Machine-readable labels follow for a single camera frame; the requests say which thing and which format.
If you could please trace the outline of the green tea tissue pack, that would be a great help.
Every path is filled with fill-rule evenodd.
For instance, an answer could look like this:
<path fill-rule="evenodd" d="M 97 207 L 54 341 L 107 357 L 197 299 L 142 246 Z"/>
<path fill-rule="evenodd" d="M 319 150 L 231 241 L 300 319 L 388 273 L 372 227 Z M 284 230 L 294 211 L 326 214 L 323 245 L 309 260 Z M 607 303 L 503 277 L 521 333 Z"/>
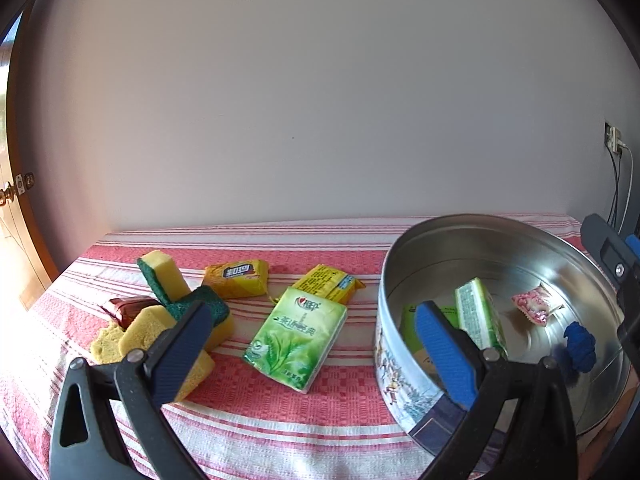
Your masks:
<path fill-rule="evenodd" d="M 243 360 L 300 393 L 309 391 L 347 318 L 347 307 L 288 288 L 246 348 Z"/>

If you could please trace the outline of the wooden door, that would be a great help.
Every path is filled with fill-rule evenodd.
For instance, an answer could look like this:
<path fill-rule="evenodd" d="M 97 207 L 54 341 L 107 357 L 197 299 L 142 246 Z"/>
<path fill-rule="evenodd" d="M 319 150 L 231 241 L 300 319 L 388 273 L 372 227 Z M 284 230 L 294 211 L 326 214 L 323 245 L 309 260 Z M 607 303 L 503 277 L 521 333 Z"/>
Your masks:
<path fill-rule="evenodd" d="M 23 164 L 17 96 L 34 3 L 25 4 L 1 37 L 1 186 L 32 172 Z M 34 187 L 1 207 L 1 304 L 19 311 L 29 310 L 60 275 L 32 209 Z"/>

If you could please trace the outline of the pale yellow sponge piece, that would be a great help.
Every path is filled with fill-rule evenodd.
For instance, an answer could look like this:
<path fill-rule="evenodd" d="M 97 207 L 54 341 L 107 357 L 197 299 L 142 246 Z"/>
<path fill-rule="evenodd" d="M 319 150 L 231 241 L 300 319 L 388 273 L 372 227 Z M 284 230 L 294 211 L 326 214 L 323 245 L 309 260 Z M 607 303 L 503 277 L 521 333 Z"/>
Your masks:
<path fill-rule="evenodd" d="M 101 328 L 96 339 L 90 344 L 93 359 L 98 364 L 120 362 L 122 360 L 122 354 L 119 350 L 119 341 L 124 335 L 124 330 L 115 323 Z"/>

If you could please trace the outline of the yellow snack packet with label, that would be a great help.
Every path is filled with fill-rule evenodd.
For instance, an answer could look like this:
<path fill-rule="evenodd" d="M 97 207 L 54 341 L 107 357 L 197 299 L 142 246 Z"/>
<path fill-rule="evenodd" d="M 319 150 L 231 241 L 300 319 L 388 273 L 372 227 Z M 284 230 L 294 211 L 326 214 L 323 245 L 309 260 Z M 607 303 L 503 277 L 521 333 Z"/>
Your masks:
<path fill-rule="evenodd" d="M 202 285 L 213 289 L 221 299 L 265 296 L 268 272 L 268 263 L 260 259 L 212 264 L 205 269 Z"/>

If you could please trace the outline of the plain yellow sponge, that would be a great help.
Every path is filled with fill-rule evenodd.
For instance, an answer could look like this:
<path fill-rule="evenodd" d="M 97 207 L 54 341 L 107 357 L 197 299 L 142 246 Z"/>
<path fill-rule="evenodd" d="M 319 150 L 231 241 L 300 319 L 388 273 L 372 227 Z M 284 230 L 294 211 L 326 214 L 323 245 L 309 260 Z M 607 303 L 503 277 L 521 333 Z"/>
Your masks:
<path fill-rule="evenodd" d="M 120 356 L 124 358 L 129 351 L 137 348 L 149 350 L 164 330 L 170 330 L 176 324 L 177 321 L 168 310 L 159 304 L 142 309 L 119 339 Z M 202 350 L 178 391 L 175 402 L 186 400 L 186 397 L 212 374 L 214 368 L 214 360 Z"/>

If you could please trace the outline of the green beige tissue pack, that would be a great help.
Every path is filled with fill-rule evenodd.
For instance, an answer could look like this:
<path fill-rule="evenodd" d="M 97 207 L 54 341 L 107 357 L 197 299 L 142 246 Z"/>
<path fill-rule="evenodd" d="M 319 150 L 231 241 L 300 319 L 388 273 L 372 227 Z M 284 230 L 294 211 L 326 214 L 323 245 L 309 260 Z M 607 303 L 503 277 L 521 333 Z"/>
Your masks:
<path fill-rule="evenodd" d="M 449 323 L 454 326 L 454 328 L 459 327 L 458 312 L 456 307 L 439 306 L 439 310 L 449 321 Z M 417 315 L 418 306 L 416 304 L 407 304 L 401 312 L 399 333 L 401 334 L 402 340 L 406 344 L 411 355 L 419 363 L 427 362 L 427 364 L 430 364 L 431 359 L 424 346 L 422 326 L 416 320 Z"/>

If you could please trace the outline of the yellow green sponge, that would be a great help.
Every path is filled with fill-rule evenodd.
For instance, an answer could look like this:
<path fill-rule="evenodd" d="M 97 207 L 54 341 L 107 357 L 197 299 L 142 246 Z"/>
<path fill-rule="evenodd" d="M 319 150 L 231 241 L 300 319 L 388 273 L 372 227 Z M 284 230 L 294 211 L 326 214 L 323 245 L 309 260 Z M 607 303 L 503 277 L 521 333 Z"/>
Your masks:
<path fill-rule="evenodd" d="M 164 306 L 190 294 L 189 285 L 170 255 L 155 249 L 137 258 L 137 265 L 149 288 Z"/>
<path fill-rule="evenodd" d="M 201 285 L 186 296 L 170 302 L 166 308 L 179 321 L 192 304 L 204 304 L 212 322 L 212 330 L 204 344 L 204 350 L 213 352 L 234 333 L 235 324 L 229 307 L 209 286 Z"/>

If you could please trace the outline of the blue yarn ball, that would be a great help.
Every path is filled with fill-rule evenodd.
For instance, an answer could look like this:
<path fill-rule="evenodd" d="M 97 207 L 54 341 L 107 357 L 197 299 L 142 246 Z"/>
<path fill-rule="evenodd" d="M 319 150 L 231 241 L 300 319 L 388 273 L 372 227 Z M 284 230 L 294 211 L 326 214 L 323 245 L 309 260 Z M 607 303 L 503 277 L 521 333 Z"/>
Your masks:
<path fill-rule="evenodd" d="M 558 344 L 552 356 L 565 375 L 587 374 L 596 365 L 596 338 L 582 324 L 571 322 L 564 330 L 564 344 Z"/>

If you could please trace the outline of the green tissue pack in tin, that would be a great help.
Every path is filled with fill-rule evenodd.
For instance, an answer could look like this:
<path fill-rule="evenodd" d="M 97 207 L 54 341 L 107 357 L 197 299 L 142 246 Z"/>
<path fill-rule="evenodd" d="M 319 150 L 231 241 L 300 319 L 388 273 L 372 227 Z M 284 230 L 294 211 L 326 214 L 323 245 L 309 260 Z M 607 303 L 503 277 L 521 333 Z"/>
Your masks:
<path fill-rule="evenodd" d="M 507 356 L 506 337 L 497 310 L 487 288 L 479 278 L 473 278 L 454 291 L 459 328 L 480 350 L 495 348 Z"/>

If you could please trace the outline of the pink floral packet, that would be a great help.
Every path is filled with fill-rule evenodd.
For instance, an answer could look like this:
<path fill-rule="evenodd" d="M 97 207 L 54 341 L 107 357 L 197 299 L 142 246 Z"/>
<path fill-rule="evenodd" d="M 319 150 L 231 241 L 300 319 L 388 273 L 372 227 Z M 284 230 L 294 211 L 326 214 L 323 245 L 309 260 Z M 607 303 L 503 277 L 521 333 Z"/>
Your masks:
<path fill-rule="evenodd" d="M 546 326 L 551 315 L 565 307 L 561 296 L 543 282 L 527 292 L 512 296 L 511 301 L 529 322 L 537 326 Z"/>

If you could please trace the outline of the yellow snack packet text side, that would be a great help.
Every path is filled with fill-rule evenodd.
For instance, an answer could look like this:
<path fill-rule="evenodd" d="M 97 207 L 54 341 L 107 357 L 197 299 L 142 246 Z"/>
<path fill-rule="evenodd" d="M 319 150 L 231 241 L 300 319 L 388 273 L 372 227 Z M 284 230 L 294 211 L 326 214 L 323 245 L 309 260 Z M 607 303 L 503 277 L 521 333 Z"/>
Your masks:
<path fill-rule="evenodd" d="M 292 287 L 346 306 L 356 291 L 364 289 L 366 285 L 352 274 L 332 266 L 317 264 L 292 284 Z"/>

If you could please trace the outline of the red brown snack packet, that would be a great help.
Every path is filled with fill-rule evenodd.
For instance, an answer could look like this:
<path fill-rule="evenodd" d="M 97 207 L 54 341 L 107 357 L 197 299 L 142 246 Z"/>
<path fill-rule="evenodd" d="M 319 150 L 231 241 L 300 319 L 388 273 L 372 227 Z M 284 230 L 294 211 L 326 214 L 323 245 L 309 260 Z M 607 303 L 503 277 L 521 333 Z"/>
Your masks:
<path fill-rule="evenodd" d="M 147 307 L 156 306 L 158 301 L 149 296 L 133 296 L 127 298 L 112 298 L 109 307 L 101 306 L 112 321 L 120 328 L 126 330 L 138 314 Z"/>

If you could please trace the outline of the wall socket with plugs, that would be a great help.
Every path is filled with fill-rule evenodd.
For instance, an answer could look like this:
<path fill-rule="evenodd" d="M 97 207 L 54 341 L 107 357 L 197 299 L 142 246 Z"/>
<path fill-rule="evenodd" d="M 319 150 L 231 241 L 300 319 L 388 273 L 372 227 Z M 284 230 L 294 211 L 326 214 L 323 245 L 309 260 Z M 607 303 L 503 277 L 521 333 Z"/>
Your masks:
<path fill-rule="evenodd" d="M 620 129 L 612 126 L 609 122 L 604 124 L 604 144 L 613 155 L 620 156 L 626 150 Z"/>

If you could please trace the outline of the red striped cloth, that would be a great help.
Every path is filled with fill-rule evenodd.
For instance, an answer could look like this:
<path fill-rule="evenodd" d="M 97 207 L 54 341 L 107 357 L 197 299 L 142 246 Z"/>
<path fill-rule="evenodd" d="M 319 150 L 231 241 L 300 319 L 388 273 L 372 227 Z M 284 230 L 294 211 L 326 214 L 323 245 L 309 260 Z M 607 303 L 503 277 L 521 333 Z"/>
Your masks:
<path fill-rule="evenodd" d="M 234 300 L 233 334 L 213 351 L 215 369 L 165 416 L 213 479 L 412 479 L 430 458 L 395 422 L 416 406 L 420 391 L 390 354 L 378 325 L 378 284 L 388 248 L 411 226 L 408 218 L 229 224 L 209 228 L 120 231 L 76 259 L 3 337 L 1 427 L 27 467 L 49 474 L 49 444 L 58 394 L 72 359 L 88 356 L 107 326 L 111 299 L 145 295 L 137 260 L 153 249 L 177 263 L 191 286 L 206 266 L 258 258 L 279 295 L 318 264 L 363 282 L 349 301 L 340 336 L 310 389 L 297 392 L 271 372 L 303 363 L 293 337 L 268 339 L 267 368 L 244 358 L 272 305 L 265 297 Z"/>

